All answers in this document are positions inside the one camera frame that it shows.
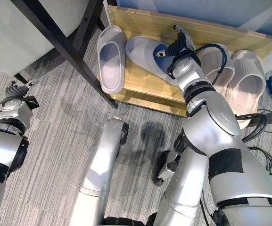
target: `chair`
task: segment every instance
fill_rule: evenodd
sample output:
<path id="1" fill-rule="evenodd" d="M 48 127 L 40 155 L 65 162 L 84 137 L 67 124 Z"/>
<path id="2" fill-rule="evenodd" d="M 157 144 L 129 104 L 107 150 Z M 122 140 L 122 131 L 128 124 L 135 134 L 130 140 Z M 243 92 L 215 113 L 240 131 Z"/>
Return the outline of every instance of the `chair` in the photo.
<path id="1" fill-rule="evenodd" d="M 80 24 L 89 0 L 40 0 L 61 31 L 68 37 Z M 0 0 L 0 72 L 20 75 L 54 46 L 9 0 Z"/>

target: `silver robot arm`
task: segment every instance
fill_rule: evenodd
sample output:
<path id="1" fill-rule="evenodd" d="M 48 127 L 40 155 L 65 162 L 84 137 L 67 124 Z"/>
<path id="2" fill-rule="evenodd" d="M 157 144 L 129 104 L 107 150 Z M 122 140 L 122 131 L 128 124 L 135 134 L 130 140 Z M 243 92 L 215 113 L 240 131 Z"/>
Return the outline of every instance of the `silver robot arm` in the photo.
<path id="1" fill-rule="evenodd" d="M 6 96 L 0 102 L 0 206 L 9 175 L 21 168 L 27 148 L 28 138 L 24 136 L 30 128 L 32 109 L 39 107 L 35 97 L 24 97 L 37 80 L 18 87 L 11 82 L 6 88 Z"/>
<path id="2" fill-rule="evenodd" d="M 173 76 L 185 98 L 187 119 L 157 175 L 163 181 L 174 174 L 154 226 L 194 224 L 207 162 L 219 208 L 213 215 L 217 226 L 272 225 L 271 179 L 242 142 L 226 100 L 191 57 L 176 62 Z"/>

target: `striped carpet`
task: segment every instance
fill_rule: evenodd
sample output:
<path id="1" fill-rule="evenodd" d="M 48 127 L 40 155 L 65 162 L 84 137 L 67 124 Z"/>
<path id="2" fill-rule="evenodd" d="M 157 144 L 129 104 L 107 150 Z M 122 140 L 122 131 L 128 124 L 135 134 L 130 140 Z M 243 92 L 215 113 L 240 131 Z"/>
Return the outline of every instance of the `striped carpet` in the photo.
<path id="1" fill-rule="evenodd" d="M 97 57 L 92 57 L 92 53 L 96 52 L 99 33 L 96 31 L 92 37 L 84 57 L 96 74 Z M 112 109 L 55 50 L 26 68 L 22 75 L 40 78 L 30 95 L 36 96 L 41 106 L 33 111 L 32 126 L 26 133 L 30 145 L 24 165 L 7 181 L 0 225 L 65 226 L 101 128 L 106 119 L 116 115 L 130 125 L 130 132 L 116 160 L 106 216 L 146 222 L 157 211 L 169 183 L 154 186 L 152 169 L 158 155 L 173 148 L 184 118 L 124 103 L 119 103 L 117 110 Z M 0 100 L 11 79 L 0 73 Z M 260 99 L 260 108 L 272 110 L 269 90 Z M 264 133 L 248 145 L 272 153 L 272 134 Z M 256 156 L 264 163 L 261 154 Z M 204 191 L 213 212 L 207 180 Z M 205 225 L 200 210 L 196 225 Z"/>

